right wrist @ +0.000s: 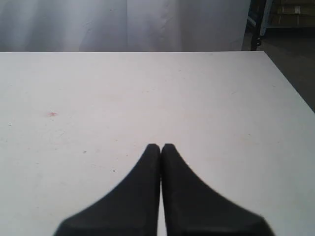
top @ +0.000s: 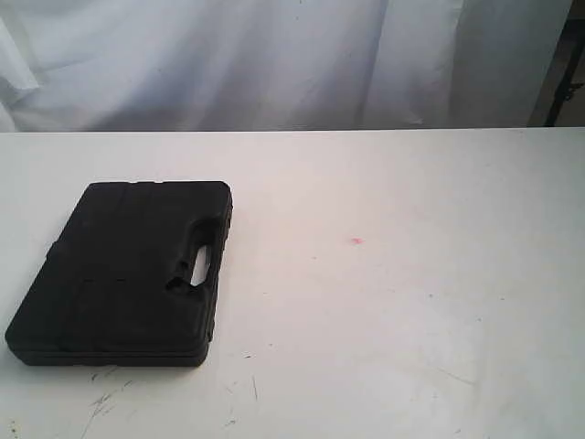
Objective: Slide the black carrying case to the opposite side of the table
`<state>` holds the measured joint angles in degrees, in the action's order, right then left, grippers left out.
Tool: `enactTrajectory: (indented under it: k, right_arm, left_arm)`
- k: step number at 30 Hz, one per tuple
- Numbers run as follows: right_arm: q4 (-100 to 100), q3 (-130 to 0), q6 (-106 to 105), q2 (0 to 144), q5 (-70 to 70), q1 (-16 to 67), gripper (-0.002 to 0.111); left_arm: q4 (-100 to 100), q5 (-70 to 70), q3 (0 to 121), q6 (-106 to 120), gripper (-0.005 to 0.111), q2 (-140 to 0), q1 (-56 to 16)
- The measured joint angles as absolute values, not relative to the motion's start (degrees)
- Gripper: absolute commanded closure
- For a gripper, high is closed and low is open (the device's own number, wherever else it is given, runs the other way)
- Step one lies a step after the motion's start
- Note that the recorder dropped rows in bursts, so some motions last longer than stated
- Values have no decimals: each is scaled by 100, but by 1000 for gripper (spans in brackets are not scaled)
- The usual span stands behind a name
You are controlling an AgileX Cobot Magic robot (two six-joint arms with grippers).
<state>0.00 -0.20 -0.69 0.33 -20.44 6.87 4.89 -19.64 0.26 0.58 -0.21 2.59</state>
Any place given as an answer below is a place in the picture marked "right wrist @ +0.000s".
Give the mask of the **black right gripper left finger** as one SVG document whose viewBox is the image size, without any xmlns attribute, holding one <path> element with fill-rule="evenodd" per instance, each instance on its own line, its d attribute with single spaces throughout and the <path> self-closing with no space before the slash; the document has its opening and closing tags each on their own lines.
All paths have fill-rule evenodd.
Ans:
<svg viewBox="0 0 315 236">
<path fill-rule="evenodd" d="M 160 149 L 149 144 L 129 174 L 106 196 L 65 219 L 57 236 L 155 236 L 160 197 Z"/>
</svg>

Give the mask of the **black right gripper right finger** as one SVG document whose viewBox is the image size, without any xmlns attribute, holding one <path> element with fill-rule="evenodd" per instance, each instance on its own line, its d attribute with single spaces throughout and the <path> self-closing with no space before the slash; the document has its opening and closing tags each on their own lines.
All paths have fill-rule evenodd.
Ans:
<svg viewBox="0 0 315 236">
<path fill-rule="evenodd" d="M 161 184 L 169 236 L 271 236 L 265 219 L 220 195 L 186 164 L 173 144 L 161 151 Z"/>
</svg>

